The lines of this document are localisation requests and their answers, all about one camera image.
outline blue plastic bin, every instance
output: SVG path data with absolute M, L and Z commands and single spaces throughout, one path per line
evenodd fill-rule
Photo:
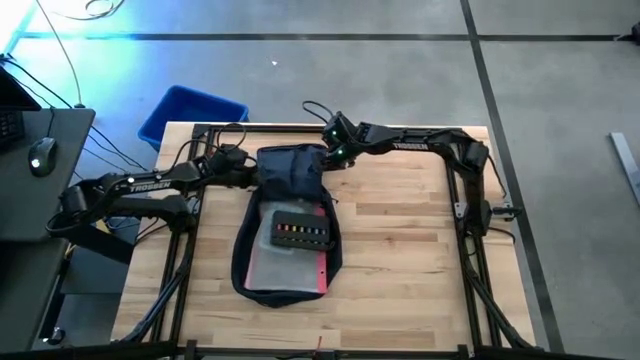
M 138 130 L 138 137 L 160 151 L 164 128 L 169 121 L 245 122 L 248 115 L 246 105 L 174 85 Z

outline concrete floor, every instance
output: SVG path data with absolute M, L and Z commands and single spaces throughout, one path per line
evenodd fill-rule
M 615 35 L 640 20 L 637 0 L 470 3 L 481 35 Z M 458 1 L 176 4 L 130 1 L 93 22 L 53 16 L 69 37 L 65 45 L 83 102 L 98 114 L 96 126 L 145 165 L 156 154 L 137 139 L 137 129 L 175 84 L 248 104 L 252 122 L 314 122 L 299 105 L 314 99 L 355 122 L 492 124 L 468 41 L 82 39 L 85 33 L 467 34 Z M 27 31 L 30 38 L 20 40 L 13 55 L 77 102 L 55 40 L 35 39 L 48 32 L 41 15 Z M 606 135 L 623 131 L 640 161 L 640 48 L 627 42 L 494 41 L 482 42 L 481 50 L 565 350 L 635 358 L 640 210 Z M 111 170 L 88 154 L 78 165 L 85 177 Z M 546 346 L 523 248 L 518 251 L 536 338 Z M 117 295 L 74 296 L 60 322 L 75 345 L 106 342 L 117 305 Z

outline wooden table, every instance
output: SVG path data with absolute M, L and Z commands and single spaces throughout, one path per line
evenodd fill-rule
M 192 129 L 193 123 L 167 125 L 159 169 L 171 165 Z M 487 128 L 464 130 L 489 144 Z M 240 134 L 222 137 L 222 142 L 235 143 Z M 255 156 L 260 147 L 302 142 L 321 140 L 318 134 L 249 132 L 242 148 Z M 500 187 L 490 166 L 485 168 L 485 179 L 487 199 L 499 202 Z M 231 285 L 231 252 L 251 194 L 207 188 L 180 342 L 312 349 L 322 336 L 323 348 L 343 350 L 453 351 L 458 344 L 471 346 L 442 159 L 400 151 L 361 155 L 355 167 L 325 173 L 323 182 L 339 200 L 344 265 L 323 298 L 282 309 L 260 306 L 238 295 Z M 147 223 L 143 221 L 141 229 Z M 492 226 L 506 228 L 502 220 L 494 220 Z M 113 338 L 129 333 L 158 295 L 169 237 L 163 230 L 136 247 Z M 496 302 L 533 343 L 512 240 L 490 232 L 484 241 Z M 484 307 L 477 302 L 483 339 L 489 343 Z M 163 339 L 168 338 L 173 304 L 168 306 Z

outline black computer mouse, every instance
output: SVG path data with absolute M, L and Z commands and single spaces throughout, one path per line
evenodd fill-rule
M 33 176 L 44 177 L 56 167 L 56 153 L 58 143 L 54 138 L 45 137 L 29 148 L 29 169 Z

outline navy blue bag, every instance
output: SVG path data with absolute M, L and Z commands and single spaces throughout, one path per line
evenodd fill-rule
M 260 227 L 260 203 L 304 199 L 320 203 L 329 218 L 329 236 L 334 243 L 327 251 L 327 284 L 342 267 L 340 227 L 331 194 L 322 186 L 322 159 L 326 148 L 318 144 L 273 146 L 258 150 L 260 185 L 253 192 L 233 248 L 231 281 L 234 289 L 259 304 L 278 308 L 314 300 L 322 294 L 305 291 L 254 291 L 244 287 L 253 241 Z

